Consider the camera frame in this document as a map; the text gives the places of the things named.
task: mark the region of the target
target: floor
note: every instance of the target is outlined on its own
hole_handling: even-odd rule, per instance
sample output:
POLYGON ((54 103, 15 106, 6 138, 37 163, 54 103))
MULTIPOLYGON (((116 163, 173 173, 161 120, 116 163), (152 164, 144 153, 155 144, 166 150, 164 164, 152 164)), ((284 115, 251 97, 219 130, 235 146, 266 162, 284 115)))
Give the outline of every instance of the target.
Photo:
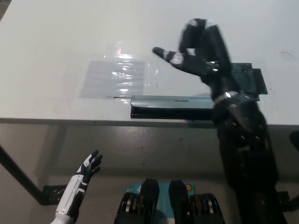
MULTIPOLYGON (((9 0, 0 0, 0 19, 9 0)), ((299 153, 291 130, 271 130, 281 180, 278 190, 299 193, 299 153)), ((104 155, 102 170, 91 180, 78 224, 109 224, 126 188, 146 177, 161 182, 194 182, 197 193, 214 193, 227 224, 240 224, 233 191, 225 184, 212 129, 0 125, 0 144, 40 188, 66 184, 94 149, 104 155)), ((48 224, 56 206, 40 206, 0 166, 0 223, 48 224)), ((290 224, 299 213, 286 213, 290 224)))

